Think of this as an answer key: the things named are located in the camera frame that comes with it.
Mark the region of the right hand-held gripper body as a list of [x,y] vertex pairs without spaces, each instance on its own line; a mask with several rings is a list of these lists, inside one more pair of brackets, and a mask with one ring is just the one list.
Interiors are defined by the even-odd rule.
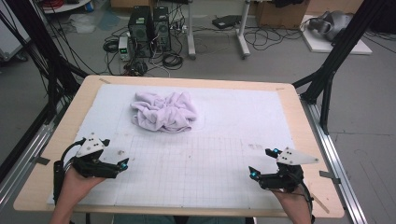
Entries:
[[276,158],[278,171],[268,174],[273,176],[273,186],[262,189],[284,189],[286,192],[293,192],[304,180],[302,164],[318,163],[318,158],[288,147],[280,151],[281,154]]

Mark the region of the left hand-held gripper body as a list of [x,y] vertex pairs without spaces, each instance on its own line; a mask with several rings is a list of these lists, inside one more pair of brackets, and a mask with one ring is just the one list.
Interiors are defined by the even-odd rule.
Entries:
[[99,160],[105,146],[101,139],[91,133],[83,139],[83,143],[76,155],[71,159],[71,165],[84,177],[108,178],[108,172],[103,162]]

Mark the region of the pale pink towel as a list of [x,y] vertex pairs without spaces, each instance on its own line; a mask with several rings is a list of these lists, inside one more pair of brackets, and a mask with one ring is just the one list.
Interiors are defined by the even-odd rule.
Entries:
[[162,97],[151,92],[137,92],[131,103],[132,123],[152,132],[181,133],[191,130],[198,113],[186,92],[172,92]]

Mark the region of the person's left hand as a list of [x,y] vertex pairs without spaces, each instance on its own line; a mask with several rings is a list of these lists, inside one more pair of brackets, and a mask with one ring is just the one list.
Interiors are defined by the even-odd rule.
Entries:
[[102,177],[84,177],[73,167],[69,168],[64,177],[57,206],[73,208],[90,193],[91,189],[103,181]]

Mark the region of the person's right hand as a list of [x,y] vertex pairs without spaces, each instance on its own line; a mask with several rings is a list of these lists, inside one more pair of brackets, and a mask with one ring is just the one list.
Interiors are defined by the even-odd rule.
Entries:
[[272,189],[282,208],[289,217],[309,216],[308,202],[304,191],[298,187],[293,192],[284,192],[281,189]]

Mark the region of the white foam mat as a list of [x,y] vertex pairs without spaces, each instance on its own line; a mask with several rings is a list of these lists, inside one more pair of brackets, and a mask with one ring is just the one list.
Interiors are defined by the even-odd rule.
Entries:
[[84,205],[160,208],[277,209],[272,192],[249,176],[277,170],[268,148],[293,148],[290,123],[277,91],[187,88],[197,111],[186,132],[145,130],[133,123],[142,92],[166,97],[176,87],[105,84],[77,137],[95,133],[109,142],[101,159],[128,168],[95,187]]

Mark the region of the thin wooden stick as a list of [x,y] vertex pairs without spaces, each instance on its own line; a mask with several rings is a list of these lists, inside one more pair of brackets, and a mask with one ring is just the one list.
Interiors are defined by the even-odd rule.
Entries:
[[314,193],[310,193],[310,197],[313,202],[313,210],[315,211],[316,214],[323,213],[323,214],[329,214],[330,209],[324,204],[324,202]]

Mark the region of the wide black computer tower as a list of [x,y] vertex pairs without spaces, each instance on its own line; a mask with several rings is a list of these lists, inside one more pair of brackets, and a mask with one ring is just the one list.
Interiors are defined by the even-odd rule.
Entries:
[[133,7],[128,29],[131,35],[134,55],[136,58],[149,58],[151,56],[150,42],[153,37],[153,27],[149,6]]

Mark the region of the clear plastic bag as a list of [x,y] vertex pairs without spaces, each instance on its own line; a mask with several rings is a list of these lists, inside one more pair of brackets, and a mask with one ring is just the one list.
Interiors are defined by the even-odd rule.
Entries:
[[95,30],[94,16],[87,14],[72,14],[69,20],[76,28],[78,34],[90,34]]

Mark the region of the teal plastic sheet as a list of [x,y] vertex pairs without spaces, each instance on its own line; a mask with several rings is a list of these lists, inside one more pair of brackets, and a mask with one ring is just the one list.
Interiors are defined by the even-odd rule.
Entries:
[[120,18],[112,11],[106,11],[98,23],[98,28],[102,31],[110,31],[120,22]]

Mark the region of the large cardboard box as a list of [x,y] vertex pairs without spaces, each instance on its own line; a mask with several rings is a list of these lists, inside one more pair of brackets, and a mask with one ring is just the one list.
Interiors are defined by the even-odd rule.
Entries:
[[301,4],[276,7],[273,3],[261,2],[256,9],[256,22],[259,26],[298,29],[309,4],[310,0],[303,0]]

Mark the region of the black flat device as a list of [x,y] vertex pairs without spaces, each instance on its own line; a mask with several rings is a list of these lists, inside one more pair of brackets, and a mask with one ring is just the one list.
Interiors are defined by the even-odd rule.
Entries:
[[219,28],[225,29],[229,27],[234,27],[242,20],[242,17],[239,15],[228,15],[220,18],[216,18],[212,21],[212,24]]

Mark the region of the grey headset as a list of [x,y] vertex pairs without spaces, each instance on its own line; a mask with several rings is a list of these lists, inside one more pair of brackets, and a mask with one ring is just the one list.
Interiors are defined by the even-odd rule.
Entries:
[[325,11],[321,16],[311,18],[307,28],[315,30],[328,41],[334,41],[347,28],[352,18],[351,14],[340,10]]

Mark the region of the aluminium rail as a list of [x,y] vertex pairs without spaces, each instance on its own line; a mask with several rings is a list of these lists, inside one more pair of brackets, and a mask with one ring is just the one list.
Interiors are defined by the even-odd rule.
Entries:
[[316,105],[310,105],[304,100],[301,103],[328,167],[330,178],[340,196],[341,204],[347,214],[348,220],[352,224],[368,224],[335,145],[331,137],[325,133],[319,124],[320,112],[318,107]]
[[33,158],[41,156],[70,104],[70,99],[60,100],[55,106],[54,115],[50,113],[50,106],[45,105],[0,164],[0,213],[32,172],[37,164]]

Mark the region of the black frame post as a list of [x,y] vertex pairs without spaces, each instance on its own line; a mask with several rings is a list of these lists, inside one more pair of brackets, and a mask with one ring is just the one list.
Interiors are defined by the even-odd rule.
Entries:
[[336,42],[322,66],[311,75],[293,83],[295,89],[309,84],[307,90],[301,94],[301,98],[309,105],[314,105],[319,95],[322,94],[319,127],[325,134],[329,133],[328,117],[333,78],[349,53],[362,38],[367,28],[389,1],[390,0],[363,0],[355,16],[340,39]]
[[40,75],[48,81],[46,92],[48,102],[44,109],[46,121],[50,121],[57,114],[57,105],[62,98],[72,98],[77,93],[80,85],[74,75],[85,78],[86,72],[71,64],[57,49],[52,41],[44,22],[38,16],[29,0],[4,0],[13,12],[23,29],[29,35],[37,51],[24,40],[19,31],[11,25],[4,13],[0,10],[0,21],[22,44],[34,60]]

